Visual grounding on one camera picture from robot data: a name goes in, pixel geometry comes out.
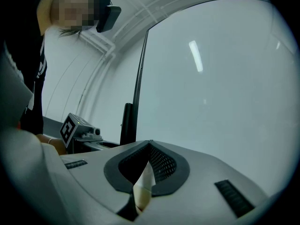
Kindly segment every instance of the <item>neck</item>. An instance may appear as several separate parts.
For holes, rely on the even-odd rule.
[[[37,7],[37,21],[41,35],[52,26],[50,10],[53,0],[41,0]]]

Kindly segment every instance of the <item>bracelet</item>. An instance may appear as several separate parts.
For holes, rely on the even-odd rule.
[[[50,139],[49,139],[48,144],[50,144],[50,142],[51,142],[52,139],[53,139],[53,138],[50,138]]]

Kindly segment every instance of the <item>black shirt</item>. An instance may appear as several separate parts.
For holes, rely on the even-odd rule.
[[[45,36],[40,35],[37,7],[41,0],[14,0],[10,8],[4,40],[17,68],[22,72],[25,85],[33,97],[20,122],[21,129],[33,134],[43,133],[42,89],[47,70]]]

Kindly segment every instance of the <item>black mesh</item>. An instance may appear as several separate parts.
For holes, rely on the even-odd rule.
[[[119,171],[127,180],[135,184],[140,178],[148,160],[149,145],[146,145],[121,160],[119,163]]]
[[[173,158],[153,146],[150,148],[149,161],[154,172],[156,183],[170,177],[175,172],[177,167]]]

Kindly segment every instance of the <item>ceiling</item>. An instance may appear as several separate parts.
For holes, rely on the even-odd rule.
[[[122,9],[114,27],[102,34],[98,34],[95,28],[84,33],[102,44],[106,43],[104,35],[116,45],[116,52],[124,53],[156,23],[177,11],[206,1],[210,0],[112,0],[113,5]]]

